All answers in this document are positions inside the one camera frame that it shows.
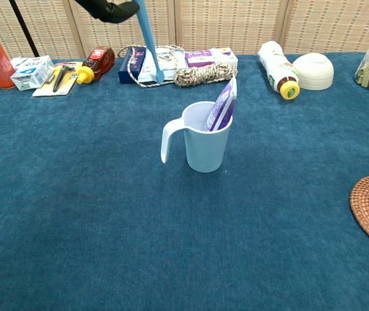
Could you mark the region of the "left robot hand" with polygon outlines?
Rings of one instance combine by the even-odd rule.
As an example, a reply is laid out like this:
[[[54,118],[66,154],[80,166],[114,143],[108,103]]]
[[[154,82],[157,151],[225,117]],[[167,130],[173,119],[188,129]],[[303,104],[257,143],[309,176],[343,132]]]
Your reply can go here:
[[[120,4],[107,0],[75,0],[91,17],[103,23],[122,23],[135,15],[140,7],[137,3],[127,1]]]

